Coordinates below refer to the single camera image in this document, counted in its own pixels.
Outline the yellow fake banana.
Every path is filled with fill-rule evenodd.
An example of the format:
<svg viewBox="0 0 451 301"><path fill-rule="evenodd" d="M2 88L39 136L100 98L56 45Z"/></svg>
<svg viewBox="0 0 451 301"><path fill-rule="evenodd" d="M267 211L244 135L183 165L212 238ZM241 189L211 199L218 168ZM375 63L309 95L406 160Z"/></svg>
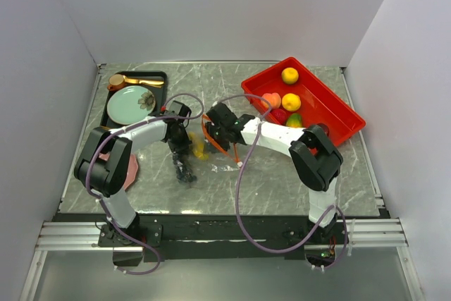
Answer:
<svg viewBox="0 0 451 301"><path fill-rule="evenodd" d="M188 137L191 141L191 150L196 158L199 160L206 161L208 159L208 154L205 152L205 142L194 132L189 132Z"/></svg>

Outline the dark red fake apple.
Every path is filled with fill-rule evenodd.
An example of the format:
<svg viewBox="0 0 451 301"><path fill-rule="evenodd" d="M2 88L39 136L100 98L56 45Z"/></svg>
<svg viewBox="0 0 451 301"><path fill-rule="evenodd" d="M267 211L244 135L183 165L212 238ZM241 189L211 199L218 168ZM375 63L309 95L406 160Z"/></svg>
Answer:
<svg viewBox="0 0 451 301"><path fill-rule="evenodd" d="M321 129L324 131L324 133L329 136L330 135L330 129L327 125L323 124L323 123L319 123L318 124L319 127L321 127Z"/></svg>

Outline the red fake strawberry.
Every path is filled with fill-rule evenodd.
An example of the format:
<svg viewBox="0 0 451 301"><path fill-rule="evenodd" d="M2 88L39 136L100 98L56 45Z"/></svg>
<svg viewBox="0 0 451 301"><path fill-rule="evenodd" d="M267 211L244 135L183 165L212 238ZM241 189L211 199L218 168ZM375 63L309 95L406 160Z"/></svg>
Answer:
<svg viewBox="0 0 451 301"><path fill-rule="evenodd" d="M271 111L271 115L274 118L274 120L281 125L285 125L288 119L288 113L283 109L273 109Z"/></svg>

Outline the clear zip top bag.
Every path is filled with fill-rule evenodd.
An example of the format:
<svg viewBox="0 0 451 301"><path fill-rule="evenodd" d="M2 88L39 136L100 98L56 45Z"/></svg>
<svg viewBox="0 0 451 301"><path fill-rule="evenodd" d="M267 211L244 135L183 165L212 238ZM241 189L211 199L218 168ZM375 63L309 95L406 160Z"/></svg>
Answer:
<svg viewBox="0 0 451 301"><path fill-rule="evenodd" d="M231 145L231 148L230 148L230 150L229 150L228 152L225 152L225 151L217 152L216 148L213 148L213 151L210 150L210 148L209 148L209 143L206 141L206 131L205 131L205 127L204 127L204 124L205 124L207 121L210 121L210 120L209 120L209 118L207 117L207 115L204 113L204 114L202 115L202 117L201 117L202 136L200 136L199 134L198 134L198 136L200 136L200 137L204 140L204 142L205 142L205 152L208 154L208 159L209 159L209 155L210 155L210 154L216 154L216 153L219 154L219 153L221 153L221 154L223 154L223 155L225 155L225 156L231 158L231 159L237 164L237 167L240 168L240 167L242 166L242 161L241 161L240 158L239 158L239 155L238 155L238 152L237 152L237 145L236 145L236 144L235 144L235 145ZM186 131L187 131L188 125L189 125L189 123L185 123ZM191 155L194 156L194 154L192 153L192 150L191 150L191 145L190 145L190 155L189 155L189 157L190 157Z"/></svg>

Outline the dark fake grapes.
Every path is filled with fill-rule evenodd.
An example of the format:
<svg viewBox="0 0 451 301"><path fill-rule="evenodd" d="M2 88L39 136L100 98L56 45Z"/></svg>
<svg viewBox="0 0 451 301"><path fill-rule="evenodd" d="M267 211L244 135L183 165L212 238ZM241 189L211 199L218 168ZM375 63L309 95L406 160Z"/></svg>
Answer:
<svg viewBox="0 0 451 301"><path fill-rule="evenodd" d="M197 180L189 163L190 145L176 145L169 143L172 153L172 162L175 168L176 178L180 183L193 183Z"/></svg>

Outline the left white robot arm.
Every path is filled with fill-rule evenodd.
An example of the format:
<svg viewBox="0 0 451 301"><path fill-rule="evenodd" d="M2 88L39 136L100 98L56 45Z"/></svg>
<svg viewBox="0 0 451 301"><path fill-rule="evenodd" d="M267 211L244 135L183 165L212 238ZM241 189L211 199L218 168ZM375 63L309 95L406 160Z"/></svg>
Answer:
<svg viewBox="0 0 451 301"><path fill-rule="evenodd" d="M140 237L140 218L131 207L124 188L133 152L153 142L165 142L171 151L176 178L181 183L196 181L187 163L192 142L184 123L191 113L188 106L174 101L161 113L146 116L136 129L98 127L89 134L76 162L74 176L89 194L104 204L108 217L117 225L114 235L121 244L133 245Z"/></svg>

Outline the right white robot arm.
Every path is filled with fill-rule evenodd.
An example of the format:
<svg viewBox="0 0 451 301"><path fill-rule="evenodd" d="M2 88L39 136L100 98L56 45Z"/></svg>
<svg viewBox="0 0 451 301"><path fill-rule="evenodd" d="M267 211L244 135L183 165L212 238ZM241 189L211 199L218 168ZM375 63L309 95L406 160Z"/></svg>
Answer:
<svg viewBox="0 0 451 301"><path fill-rule="evenodd" d="M244 114L202 116L203 133L209 143L224 154L221 144L249 145L243 160L236 159L240 174L256 147L263 147L291 158L301 182L309 189L309 237L316 243L325 243L333 235L338 208L335 204L335 185L343 157L319 125L291 128L263 121Z"/></svg>

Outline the fake peach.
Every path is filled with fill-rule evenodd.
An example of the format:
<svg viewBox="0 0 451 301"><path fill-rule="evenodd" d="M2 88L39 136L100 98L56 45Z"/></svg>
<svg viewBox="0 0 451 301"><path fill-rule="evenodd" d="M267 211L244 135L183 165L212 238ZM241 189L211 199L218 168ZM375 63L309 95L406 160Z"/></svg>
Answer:
<svg viewBox="0 0 451 301"><path fill-rule="evenodd" d="M261 104L267 109L279 109L281 105L281 97L278 93L265 93L262 96Z"/></svg>

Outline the fake orange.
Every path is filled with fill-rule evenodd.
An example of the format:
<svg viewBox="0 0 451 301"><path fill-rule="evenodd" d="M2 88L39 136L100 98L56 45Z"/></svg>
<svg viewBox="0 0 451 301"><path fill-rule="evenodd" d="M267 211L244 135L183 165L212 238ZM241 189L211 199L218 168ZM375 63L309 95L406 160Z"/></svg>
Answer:
<svg viewBox="0 0 451 301"><path fill-rule="evenodd" d="M302 101L297 94L287 93L281 99L281 106L289 112L295 112L300 109Z"/></svg>

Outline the yellow green fake mango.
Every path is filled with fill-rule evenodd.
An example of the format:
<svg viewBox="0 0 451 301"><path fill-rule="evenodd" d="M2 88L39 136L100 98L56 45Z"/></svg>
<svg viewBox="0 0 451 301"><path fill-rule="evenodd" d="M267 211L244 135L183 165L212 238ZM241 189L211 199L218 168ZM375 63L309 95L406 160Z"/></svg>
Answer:
<svg viewBox="0 0 451 301"><path fill-rule="evenodd" d="M286 85L294 85L299 80L299 73L295 68L284 68L281 79Z"/></svg>

